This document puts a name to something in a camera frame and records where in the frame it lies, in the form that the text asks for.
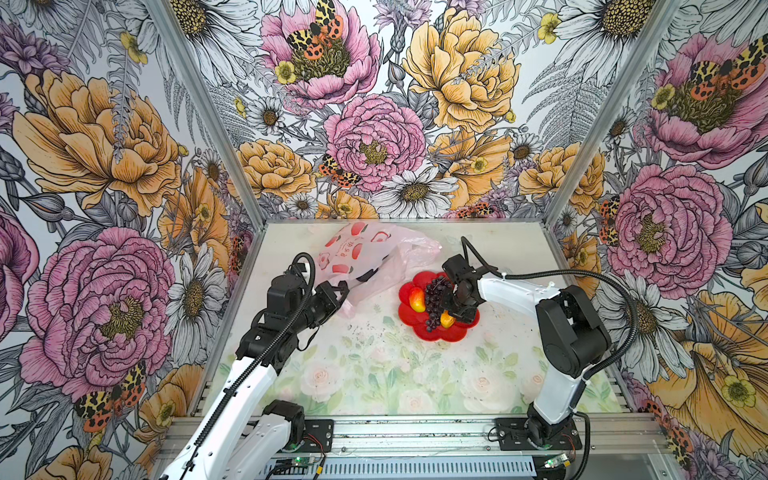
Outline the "dark purple toy grapes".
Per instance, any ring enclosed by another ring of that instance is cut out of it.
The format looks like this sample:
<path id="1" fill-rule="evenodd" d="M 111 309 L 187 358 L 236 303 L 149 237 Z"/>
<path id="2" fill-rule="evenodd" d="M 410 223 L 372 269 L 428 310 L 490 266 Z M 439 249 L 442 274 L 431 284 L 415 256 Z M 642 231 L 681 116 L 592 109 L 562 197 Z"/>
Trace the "dark purple toy grapes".
<path id="1" fill-rule="evenodd" d="M 441 317 L 445 311 L 442 304 L 443 294 L 452 290 L 452 283 L 444 276 L 437 276 L 425 288 L 426 313 L 426 331 L 428 333 L 436 331 L 441 325 Z"/>

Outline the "orange red toy fruit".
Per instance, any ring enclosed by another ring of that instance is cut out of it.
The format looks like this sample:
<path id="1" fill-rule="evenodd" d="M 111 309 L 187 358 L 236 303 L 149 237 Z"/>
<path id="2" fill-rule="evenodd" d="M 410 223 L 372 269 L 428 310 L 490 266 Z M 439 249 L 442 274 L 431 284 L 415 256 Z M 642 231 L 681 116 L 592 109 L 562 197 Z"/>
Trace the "orange red toy fruit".
<path id="1" fill-rule="evenodd" d="M 440 325 L 444 329 L 449 329 L 455 324 L 455 318 L 449 314 L 448 311 L 444 311 L 440 316 Z"/>

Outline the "pink plastic bag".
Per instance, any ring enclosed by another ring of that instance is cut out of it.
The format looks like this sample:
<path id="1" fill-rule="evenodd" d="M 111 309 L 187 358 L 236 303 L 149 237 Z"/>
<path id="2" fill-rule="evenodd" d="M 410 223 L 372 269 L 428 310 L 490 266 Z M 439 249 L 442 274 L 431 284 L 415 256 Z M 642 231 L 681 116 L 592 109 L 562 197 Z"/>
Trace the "pink plastic bag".
<path id="1" fill-rule="evenodd" d="M 316 280 L 337 286 L 346 281 L 349 294 L 340 315 L 352 318 L 360 305 L 405 281 L 406 273 L 429 266 L 441 244 L 422 232 L 392 223 L 355 221 L 331 236 L 315 257 Z M 357 277 L 371 269 L 378 272 L 368 282 Z"/>

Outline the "red toy apple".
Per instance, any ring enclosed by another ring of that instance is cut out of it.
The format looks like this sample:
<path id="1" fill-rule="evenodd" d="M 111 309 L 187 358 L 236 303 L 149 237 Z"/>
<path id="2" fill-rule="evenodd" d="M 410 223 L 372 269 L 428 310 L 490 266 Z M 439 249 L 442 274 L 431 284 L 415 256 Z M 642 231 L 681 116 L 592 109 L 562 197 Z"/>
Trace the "red toy apple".
<path id="1" fill-rule="evenodd" d="M 408 297 L 410 308 L 416 313 L 424 313 L 427 309 L 426 293 L 423 289 L 414 287 Z"/>

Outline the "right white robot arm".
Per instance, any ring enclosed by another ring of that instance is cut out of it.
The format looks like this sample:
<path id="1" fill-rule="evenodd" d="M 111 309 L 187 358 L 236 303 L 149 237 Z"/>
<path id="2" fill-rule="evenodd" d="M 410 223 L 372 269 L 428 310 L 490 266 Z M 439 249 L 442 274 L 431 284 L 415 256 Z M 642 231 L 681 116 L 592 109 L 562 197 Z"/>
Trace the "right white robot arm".
<path id="1" fill-rule="evenodd" d="M 611 336 L 590 298 L 576 285 L 559 288 L 534 282 L 559 275 L 559 270 L 510 274 L 487 264 L 475 268 L 466 256 L 454 255 L 442 264 L 442 271 L 453 289 L 441 295 L 441 306 L 458 322 L 467 324 L 487 302 L 537 320 L 549 368 L 518 430 L 533 449 L 553 446 L 569 429 L 587 382 L 612 360 Z"/>

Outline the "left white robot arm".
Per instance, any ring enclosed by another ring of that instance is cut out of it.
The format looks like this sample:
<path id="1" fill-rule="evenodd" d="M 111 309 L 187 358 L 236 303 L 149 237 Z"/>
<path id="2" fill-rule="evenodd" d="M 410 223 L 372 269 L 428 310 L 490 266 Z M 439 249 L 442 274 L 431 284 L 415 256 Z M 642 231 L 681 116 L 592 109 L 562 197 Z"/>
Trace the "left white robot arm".
<path id="1" fill-rule="evenodd" d="M 281 450 L 299 447 L 305 414 L 295 403 L 274 401 L 252 431 L 246 426 L 298 349 L 300 333 L 326 323 L 341 309 L 350 290 L 369 278 L 319 283 L 314 267 L 300 262 L 275 277 L 266 306 L 242 336 L 236 360 L 214 404 L 161 478 L 253 479 Z"/>

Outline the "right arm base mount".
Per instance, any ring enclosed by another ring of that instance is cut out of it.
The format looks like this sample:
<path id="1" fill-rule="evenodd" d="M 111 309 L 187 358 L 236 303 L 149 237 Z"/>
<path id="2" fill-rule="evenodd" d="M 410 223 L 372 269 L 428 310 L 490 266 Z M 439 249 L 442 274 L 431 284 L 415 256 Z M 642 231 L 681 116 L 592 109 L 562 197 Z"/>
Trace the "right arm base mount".
<path id="1" fill-rule="evenodd" d="M 555 425 L 537 418 L 496 418 L 493 433 L 501 451 L 578 451 L 582 448 L 572 417 Z"/>

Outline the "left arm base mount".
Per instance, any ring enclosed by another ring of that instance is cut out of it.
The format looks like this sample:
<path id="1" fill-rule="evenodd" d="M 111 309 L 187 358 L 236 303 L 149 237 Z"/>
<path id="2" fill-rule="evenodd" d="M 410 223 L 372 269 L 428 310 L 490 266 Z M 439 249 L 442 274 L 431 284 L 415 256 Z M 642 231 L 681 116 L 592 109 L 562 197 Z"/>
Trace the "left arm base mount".
<path id="1" fill-rule="evenodd" d="M 331 419 L 309 419 L 304 421 L 304 430 L 299 437 L 290 439 L 280 450 L 285 454 L 330 453 L 334 440 L 335 421 Z"/>

